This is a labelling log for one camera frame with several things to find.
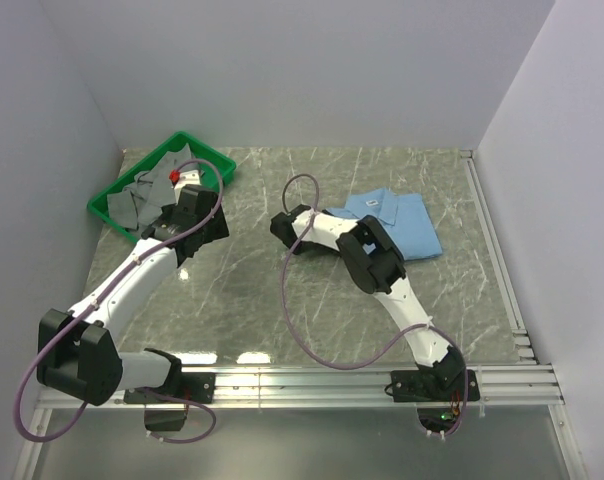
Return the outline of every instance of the blue shirt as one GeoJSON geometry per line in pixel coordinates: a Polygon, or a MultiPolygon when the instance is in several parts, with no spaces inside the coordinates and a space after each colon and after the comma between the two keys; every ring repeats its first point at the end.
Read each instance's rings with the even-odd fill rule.
{"type": "Polygon", "coordinates": [[[396,195],[388,188],[379,188],[351,195],[344,208],[327,208],[327,211],[336,217],[355,220],[374,216],[405,261],[442,255],[442,246],[419,193],[396,195]]]}

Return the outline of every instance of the robotic arm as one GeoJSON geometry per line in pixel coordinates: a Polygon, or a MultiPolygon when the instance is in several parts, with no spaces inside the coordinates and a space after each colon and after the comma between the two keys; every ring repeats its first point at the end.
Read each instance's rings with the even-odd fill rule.
{"type": "Polygon", "coordinates": [[[229,236],[222,208],[197,232],[160,248],[140,261],[150,248],[186,232],[213,208],[217,193],[198,185],[197,173],[189,172],[176,183],[177,205],[165,207],[161,217],[149,226],[127,259],[97,289],[68,312],[50,310],[39,326],[38,347],[44,346],[105,291],[131,261],[138,263],[93,311],[46,355],[37,368],[38,381],[88,402],[101,405],[118,390],[149,387],[164,395],[178,395],[181,362],[169,354],[147,348],[139,353],[119,353],[115,340],[162,280],[198,249],[229,236]]]}
{"type": "MultiPolygon", "coordinates": [[[[359,221],[337,218],[299,205],[290,213],[276,215],[271,220],[271,233],[291,248],[314,213],[313,227],[294,254],[315,245],[339,252],[357,287],[382,303],[400,330],[430,324],[431,317],[411,289],[402,254],[376,218],[367,216],[359,221]]],[[[459,351],[434,331],[417,330],[405,338],[418,368],[436,377],[443,389],[449,388],[463,373],[465,363],[459,351]]]]}

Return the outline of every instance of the gray marble surface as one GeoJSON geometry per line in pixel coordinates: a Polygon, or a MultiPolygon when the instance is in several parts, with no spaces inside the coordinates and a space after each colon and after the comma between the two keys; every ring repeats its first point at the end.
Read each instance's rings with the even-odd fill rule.
{"type": "MultiPolygon", "coordinates": [[[[315,175],[320,207],[342,206],[350,193],[389,187],[423,195],[444,255],[406,264],[411,285],[433,321],[458,342],[467,361],[515,362],[518,356],[484,242],[463,163],[456,150],[402,148],[226,148],[238,163],[223,208],[231,236],[204,246],[140,308],[119,345],[190,354],[197,363],[311,364],[282,318],[278,277],[285,248],[269,233],[281,189],[294,173],[315,175]]],[[[129,149],[123,171],[146,150],[129,149]]],[[[290,189],[289,204],[312,199],[310,185],[290,189]]],[[[132,244],[104,227],[87,281],[95,288],[132,244]]],[[[293,320],[319,355],[352,362],[370,357],[396,332],[384,308],[352,283],[334,255],[307,253],[290,265],[293,320]]],[[[410,361],[398,342],[383,362],[410,361]]]]}

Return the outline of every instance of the wire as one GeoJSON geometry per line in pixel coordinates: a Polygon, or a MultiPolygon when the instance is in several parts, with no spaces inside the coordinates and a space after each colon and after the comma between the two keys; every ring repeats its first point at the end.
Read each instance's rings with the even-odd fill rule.
{"type": "MultiPolygon", "coordinates": [[[[299,180],[300,178],[310,179],[313,182],[313,185],[315,187],[315,195],[313,196],[313,202],[311,204],[311,217],[309,218],[309,223],[307,224],[307,226],[304,228],[304,230],[302,230],[302,233],[300,233],[297,240],[295,242],[293,242],[293,245],[291,245],[291,248],[289,248],[288,252],[286,253],[286,257],[284,258],[284,264],[282,265],[282,271],[280,273],[280,300],[282,303],[282,310],[284,311],[284,320],[286,322],[287,328],[289,329],[289,332],[291,333],[291,336],[293,337],[295,342],[299,345],[299,347],[302,350],[304,350],[304,352],[309,357],[311,357],[317,363],[319,363],[320,365],[323,365],[325,367],[332,368],[335,370],[343,370],[343,371],[358,370],[360,368],[367,367],[367,366],[371,365],[372,363],[376,362],[380,357],[382,357],[382,355],[384,355],[386,352],[388,352],[391,349],[391,347],[393,345],[395,345],[395,343],[398,340],[400,340],[402,337],[404,337],[404,335],[406,335],[407,333],[426,328],[429,330],[433,330],[435,333],[437,333],[439,336],[441,336],[444,340],[449,342],[449,344],[460,353],[460,358],[463,358],[461,350],[455,344],[453,339],[451,339],[451,337],[449,337],[444,331],[440,330],[439,328],[437,328],[433,325],[427,325],[426,323],[417,323],[417,324],[411,325],[410,327],[402,329],[384,347],[382,347],[382,349],[379,352],[374,354],[373,357],[371,357],[370,359],[365,360],[363,362],[358,362],[358,363],[353,363],[353,364],[334,363],[334,362],[329,362],[328,360],[324,360],[322,357],[317,355],[315,352],[313,352],[313,350],[311,350],[306,345],[306,343],[304,342],[304,339],[301,337],[301,335],[295,329],[295,326],[293,325],[293,322],[291,321],[291,316],[289,314],[289,309],[288,309],[287,300],[286,300],[286,273],[287,273],[287,267],[289,266],[289,262],[291,261],[291,258],[293,257],[293,252],[298,248],[298,245],[300,245],[300,243],[304,239],[304,236],[309,232],[309,230],[311,230],[311,228],[313,228],[313,224],[315,222],[315,216],[318,214],[318,203],[320,202],[320,185],[319,185],[317,179],[313,175],[310,175],[308,173],[299,173],[299,174],[291,177],[286,182],[286,184],[284,185],[284,188],[282,190],[282,206],[284,207],[284,210],[287,212],[288,212],[288,209],[286,207],[286,201],[285,201],[286,192],[287,192],[289,186],[293,182],[299,180]]],[[[469,385],[468,385],[469,384],[469,372],[466,369],[466,363],[464,363],[463,368],[464,368],[464,394],[462,397],[462,408],[460,409],[460,415],[458,415],[455,423],[445,433],[446,436],[452,435],[453,433],[455,433],[457,431],[457,429],[459,428],[460,423],[462,421],[462,418],[464,417],[464,413],[466,411],[466,403],[467,403],[467,398],[469,395],[469,385]]]]}
{"type": "MultiPolygon", "coordinates": [[[[213,165],[211,162],[209,162],[208,160],[204,160],[204,159],[192,159],[189,160],[187,162],[184,162],[182,165],[180,165],[177,170],[181,170],[182,168],[184,168],[187,165],[190,164],[200,164],[200,165],[206,165],[208,166],[213,173],[215,174],[215,177],[218,181],[218,186],[220,188],[220,192],[218,194],[218,198],[217,201],[215,202],[215,205],[213,206],[213,208],[211,209],[211,211],[200,221],[198,222],[196,225],[194,225],[193,227],[189,228],[188,230],[172,237],[169,238],[168,240],[165,240],[164,242],[158,243],[157,245],[149,248],[147,251],[141,253],[138,257],[138,261],[142,262],[145,259],[147,259],[148,257],[150,257],[151,255],[153,255],[154,253],[156,253],[157,251],[168,247],[169,245],[172,245],[175,242],[178,242],[180,240],[182,240],[184,237],[188,237],[189,235],[193,235],[195,232],[197,232],[198,230],[200,230],[204,225],[206,225],[206,223],[211,220],[211,218],[213,218],[213,216],[217,213],[217,211],[220,208],[220,205],[222,204],[222,193],[224,191],[224,182],[222,180],[222,176],[220,175],[219,170],[215,167],[215,165],[213,165]]],[[[100,304],[113,292],[113,290],[118,286],[118,284],[124,279],[126,278],[126,276],[131,273],[136,267],[138,266],[138,263],[131,261],[129,264],[127,264],[121,271],[120,273],[118,273],[111,282],[109,282],[109,284],[104,288],[104,290],[97,296],[97,298],[95,299],[95,302],[92,303],[91,305],[89,305],[85,310],[83,310],[77,317],[75,317],[73,320],[71,320],[71,322],[69,322],[69,324],[64,327],[62,330],[60,330],[50,341],[49,343],[47,343],[42,350],[40,350],[40,352],[38,352],[38,354],[35,356],[35,358],[33,359],[33,361],[31,362],[31,364],[27,367],[26,371],[24,372],[24,375],[22,376],[22,379],[20,381],[20,384],[18,386],[18,390],[17,393],[15,395],[15,400],[13,401],[13,423],[15,424],[15,428],[18,431],[18,433],[20,435],[22,435],[25,439],[30,440],[31,442],[50,442],[52,440],[55,440],[59,437],[61,437],[62,435],[64,435],[66,432],[68,432],[73,425],[75,425],[75,423],[78,421],[78,419],[80,418],[80,416],[82,416],[82,413],[84,413],[84,410],[86,409],[88,403],[87,402],[83,402],[82,405],[80,406],[80,408],[75,412],[75,414],[73,415],[73,418],[71,418],[71,421],[69,422],[68,425],[66,425],[65,427],[63,427],[61,430],[49,434],[49,435],[34,435],[31,432],[29,432],[29,430],[24,426],[24,422],[22,421],[22,412],[20,409],[20,406],[22,404],[22,396],[24,395],[24,390],[26,389],[26,385],[29,381],[29,378],[31,378],[31,375],[33,375],[33,372],[35,372],[35,370],[38,368],[38,365],[42,362],[42,360],[51,352],[51,350],[53,350],[53,348],[64,338],[66,337],[74,328],[76,325],[78,325],[80,322],[84,321],[91,313],[95,312],[100,304]]],[[[173,397],[167,397],[167,398],[171,398],[172,400],[170,401],[177,401],[182,403],[182,400],[180,399],[174,399],[173,397]]]]}
{"type": "Polygon", "coordinates": [[[209,434],[215,428],[215,424],[218,422],[218,419],[215,416],[215,412],[213,410],[211,410],[209,407],[207,407],[206,405],[203,405],[203,404],[198,403],[198,402],[194,402],[193,400],[186,400],[186,399],[181,399],[181,398],[169,397],[168,395],[162,395],[162,394],[156,393],[153,390],[151,390],[150,388],[146,388],[146,387],[138,389],[138,390],[141,390],[144,393],[147,393],[149,395],[153,395],[155,398],[157,398],[159,400],[164,400],[165,402],[183,403],[187,407],[188,406],[197,407],[197,408],[199,408],[201,410],[204,410],[206,413],[208,413],[211,416],[211,425],[206,430],[206,432],[201,433],[200,435],[197,435],[197,436],[192,437],[192,438],[167,438],[167,437],[164,437],[164,436],[162,436],[162,435],[160,435],[158,433],[155,433],[155,432],[148,432],[149,436],[151,436],[153,438],[157,438],[161,442],[172,443],[172,444],[175,444],[175,445],[184,445],[186,443],[197,442],[199,440],[202,440],[202,439],[208,437],[209,434]]]}

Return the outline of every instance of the green tray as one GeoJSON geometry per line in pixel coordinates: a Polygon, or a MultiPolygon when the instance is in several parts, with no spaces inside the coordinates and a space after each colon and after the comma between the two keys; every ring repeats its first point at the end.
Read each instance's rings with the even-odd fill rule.
{"type": "MultiPolygon", "coordinates": [[[[184,148],[186,144],[189,144],[189,148],[191,149],[191,153],[197,158],[203,158],[208,160],[213,165],[217,167],[222,175],[222,180],[224,180],[224,185],[228,185],[233,180],[233,172],[235,172],[236,164],[229,157],[222,155],[220,152],[215,151],[208,145],[200,142],[199,140],[193,138],[186,132],[177,132],[174,133],[171,138],[169,138],[166,142],[160,145],[158,148],[153,150],[150,154],[144,157],[143,160],[138,162],[134,167],[132,167],[128,172],[123,174],[120,178],[118,178],[114,183],[109,185],[107,188],[98,193],[95,197],[93,197],[87,208],[91,213],[94,213],[98,217],[100,217],[104,222],[108,225],[111,225],[118,232],[124,235],[131,242],[135,243],[138,241],[137,237],[133,234],[127,232],[120,225],[115,223],[109,217],[109,208],[107,206],[107,195],[111,193],[121,192],[124,187],[133,183],[135,174],[144,170],[151,170],[160,159],[164,156],[166,152],[179,152],[184,148]]],[[[219,186],[215,174],[211,171],[211,169],[203,165],[202,166],[202,185],[205,187],[212,188],[216,192],[219,191],[219,186]]]]}

